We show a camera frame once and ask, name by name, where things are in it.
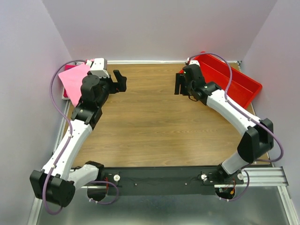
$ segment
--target lavender wall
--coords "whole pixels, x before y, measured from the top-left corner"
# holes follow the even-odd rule
[[[29,175],[51,155],[60,117],[49,99],[52,73],[71,57],[41,0],[0,7],[0,224],[27,224]],[[55,84],[56,100],[61,86]]]
[[[285,148],[282,160],[292,201],[300,213],[300,2],[279,0],[247,52],[242,69],[263,88],[254,100],[261,118],[274,122],[274,132]],[[270,157],[279,155],[276,145]]]
[[[43,0],[73,58],[242,59],[276,0]]]

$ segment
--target gray metal surface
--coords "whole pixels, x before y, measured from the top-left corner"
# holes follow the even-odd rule
[[[112,205],[90,203],[86,189],[56,216],[44,207],[39,225],[286,225],[289,224],[277,187],[250,187],[235,202],[216,196],[121,196]]]

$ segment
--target pink cloth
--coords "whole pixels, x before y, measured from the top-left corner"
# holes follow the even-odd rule
[[[88,65],[81,64],[58,74],[73,106],[78,105],[81,96],[80,87],[82,80],[89,70],[90,67]]]

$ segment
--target red plastic bin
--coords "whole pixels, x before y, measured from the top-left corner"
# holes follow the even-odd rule
[[[194,58],[200,63],[205,81],[215,82],[225,90],[229,82],[228,66],[211,55],[199,55]],[[228,95],[243,108],[247,108],[251,101],[262,89],[262,85],[240,71],[232,68],[232,82]]]

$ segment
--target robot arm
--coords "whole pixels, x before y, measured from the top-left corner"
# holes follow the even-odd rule
[[[114,70],[117,82],[113,82],[106,70],[105,59],[95,59],[93,62],[88,61],[87,64],[90,65],[90,71],[82,80],[82,95],[71,116],[73,132],[70,142],[62,152],[70,136],[69,127],[51,159],[41,171],[34,170],[30,175],[35,196],[42,199],[46,176],[54,167],[55,160],[60,156],[47,183],[46,199],[48,202],[62,207],[69,205],[76,189],[96,179],[103,179],[104,166],[100,163],[89,161],[72,173],[70,173],[70,169],[82,144],[99,121],[102,115],[102,106],[109,94],[126,91],[126,77],[123,77],[118,70]]]
[[[200,66],[191,61],[183,68],[183,74],[176,74],[175,94],[193,96],[197,101],[211,107],[227,119],[240,133],[242,139],[231,157],[217,167],[214,174],[220,182],[230,179],[238,170],[254,162],[273,148],[273,138],[261,127],[248,120],[224,97],[224,91],[214,82],[206,83]],[[229,100],[240,110],[273,132],[273,123],[269,119],[261,120],[243,109],[232,99]]]

